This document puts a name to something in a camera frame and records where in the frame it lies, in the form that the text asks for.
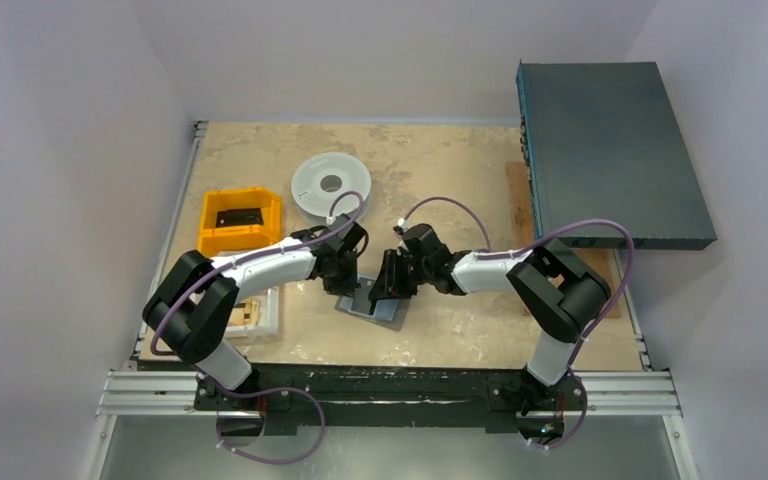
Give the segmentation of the white filament spool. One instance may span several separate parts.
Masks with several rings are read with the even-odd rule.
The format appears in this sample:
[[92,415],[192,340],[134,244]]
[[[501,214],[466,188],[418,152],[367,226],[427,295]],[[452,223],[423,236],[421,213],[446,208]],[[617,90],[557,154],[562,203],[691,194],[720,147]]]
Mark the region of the white filament spool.
[[332,206],[336,215],[358,211],[360,221],[369,209],[372,178],[356,157],[326,152],[304,161],[294,172],[290,186],[305,221],[320,225]]

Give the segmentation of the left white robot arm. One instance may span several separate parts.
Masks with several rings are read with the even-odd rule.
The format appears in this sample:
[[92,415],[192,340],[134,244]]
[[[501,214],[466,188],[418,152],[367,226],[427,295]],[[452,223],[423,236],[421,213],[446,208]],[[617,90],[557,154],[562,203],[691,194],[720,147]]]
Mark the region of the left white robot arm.
[[225,337],[237,302],[306,280],[321,280],[330,295],[349,295],[357,287],[357,247],[367,238],[361,225],[340,215],[330,225],[242,254],[208,258],[188,251],[147,301],[143,322],[183,363],[224,390],[242,392],[254,369]]

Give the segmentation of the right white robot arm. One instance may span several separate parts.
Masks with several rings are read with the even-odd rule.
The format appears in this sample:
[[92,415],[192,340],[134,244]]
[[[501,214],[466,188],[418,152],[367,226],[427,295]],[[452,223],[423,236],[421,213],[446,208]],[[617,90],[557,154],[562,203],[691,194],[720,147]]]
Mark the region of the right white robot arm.
[[563,242],[553,239],[521,254],[493,258],[474,250],[454,252],[432,226],[421,223],[400,233],[398,248],[384,252],[367,298],[410,299],[421,285],[444,295],[515,293],[541,328],[527,377],[545,387],[568,372],[585,327],[609,303],[607,282]]

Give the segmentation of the grey card holder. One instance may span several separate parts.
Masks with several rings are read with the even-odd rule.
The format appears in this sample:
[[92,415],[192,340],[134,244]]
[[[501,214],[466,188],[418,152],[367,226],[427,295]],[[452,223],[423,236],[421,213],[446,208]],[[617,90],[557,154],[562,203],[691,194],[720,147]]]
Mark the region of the grey card holder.
[[374,277],[359,275],[357,289],[349,296],[340,296],[335,310],[389,330],[400,331],[410,300],[385,299],[372,302],[369,293],[374,283]]

